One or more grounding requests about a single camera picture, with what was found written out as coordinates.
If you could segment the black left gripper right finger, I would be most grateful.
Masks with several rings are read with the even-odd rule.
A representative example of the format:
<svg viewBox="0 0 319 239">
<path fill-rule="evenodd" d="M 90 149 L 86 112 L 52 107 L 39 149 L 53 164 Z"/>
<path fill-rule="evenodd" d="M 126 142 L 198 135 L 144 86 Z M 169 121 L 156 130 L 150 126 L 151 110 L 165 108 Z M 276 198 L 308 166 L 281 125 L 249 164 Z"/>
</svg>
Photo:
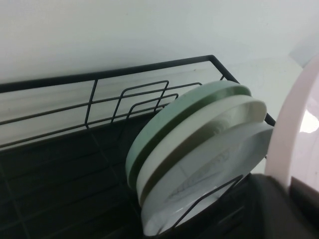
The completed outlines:
<svg viewBox="0 0 319 239">
<path fill-rule="evenodd" d="M 319 238 L 319 192 L 292 177 L 289 195 L 303 215 L 307 226 L 310 226 L 316 237 Z"/>
</svg>

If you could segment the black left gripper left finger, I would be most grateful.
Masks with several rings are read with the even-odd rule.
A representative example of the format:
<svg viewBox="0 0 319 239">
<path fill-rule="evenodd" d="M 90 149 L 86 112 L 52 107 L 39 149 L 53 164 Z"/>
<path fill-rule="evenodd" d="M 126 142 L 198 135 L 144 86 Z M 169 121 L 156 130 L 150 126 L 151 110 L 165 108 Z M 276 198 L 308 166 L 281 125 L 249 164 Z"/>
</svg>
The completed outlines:
<svg viewBox="0 0 319 239">
<path fill-rule="evenodd" d="M 280 185 L 271 177 L 262 174 L 249 177 L 245 228 L 250 239 L 283 239 L 287 236 L 284 196 Z"/>
</svg>

